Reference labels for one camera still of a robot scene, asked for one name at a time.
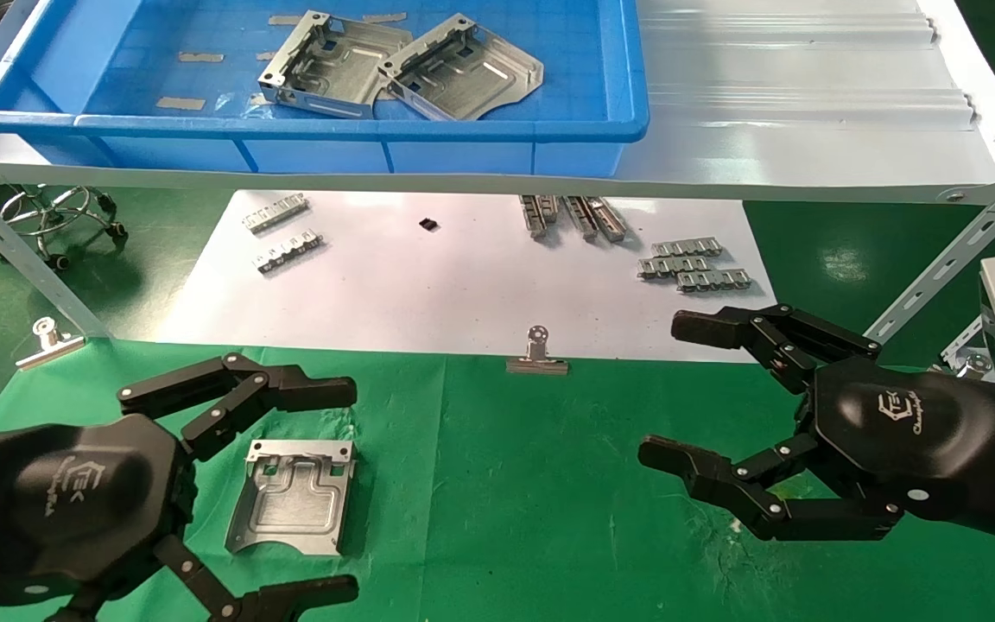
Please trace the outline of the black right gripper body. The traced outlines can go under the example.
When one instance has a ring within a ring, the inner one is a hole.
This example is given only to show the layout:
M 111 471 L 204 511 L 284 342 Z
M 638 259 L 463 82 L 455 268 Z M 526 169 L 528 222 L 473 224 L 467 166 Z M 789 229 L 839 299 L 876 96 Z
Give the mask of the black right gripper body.
M 995 536 L 995 384 L 844 359 L 814 372 L 799 428 L 837 495 Z

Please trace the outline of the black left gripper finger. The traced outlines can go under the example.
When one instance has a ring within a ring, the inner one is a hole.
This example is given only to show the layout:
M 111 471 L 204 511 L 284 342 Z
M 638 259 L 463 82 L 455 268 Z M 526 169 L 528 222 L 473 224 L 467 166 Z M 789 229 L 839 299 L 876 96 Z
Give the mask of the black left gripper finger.
M 95 621 L 107 602 L 126 597 L 162 568 L 173 572 L 209 621 L 296 621 L 308 610 L 344 605 L 359 595 L 355 576 L 343 574 L 266 584 L 237 597 L 182 536 L 135 543 L 127 536 L 71 536 L 48 545 L 48 576 L 64 580 L 71 595 L 49 619 Z
M 118 401 L 123 414 L 153 421 L 205 405 L 183 426 L 181 447 L 193 460 L 210 460 L 273 410 L 355 405 L 357 385 L 349 377 L 309 378 L 296 364 L 263 365 L 232 352 L 127 385 Z

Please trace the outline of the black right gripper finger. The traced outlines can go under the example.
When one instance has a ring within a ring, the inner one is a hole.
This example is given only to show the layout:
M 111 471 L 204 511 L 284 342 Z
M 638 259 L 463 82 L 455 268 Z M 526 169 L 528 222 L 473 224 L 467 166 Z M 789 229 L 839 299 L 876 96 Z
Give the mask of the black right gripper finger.
M 679 310 L 672 338 L 724 350 L 744 350 L 793 395 L 805 392 L 818 363 L 877 359 L 882 346 L 801 308 L 723 307 L 715 314 Z
M 762 450 L 741 463 L 686 442 L 647 435 L 641 465 L 679 478 L 696 503 L 729 511 L 763 541 L 877 541 L 899 524 L 903 511 L 860 484 L 837 498 L 783 498 L 771 487 L 821 464 L 825 449 L 809 433 Z

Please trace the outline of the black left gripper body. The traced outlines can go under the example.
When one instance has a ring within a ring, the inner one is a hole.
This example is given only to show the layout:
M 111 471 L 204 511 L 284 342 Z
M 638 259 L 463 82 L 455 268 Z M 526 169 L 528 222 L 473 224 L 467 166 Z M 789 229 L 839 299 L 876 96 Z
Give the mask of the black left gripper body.
M 93 591 L 118 600 L 161 571 L 181 536 L 193 458 L 143 415 L 0 432 L 0 606 Z

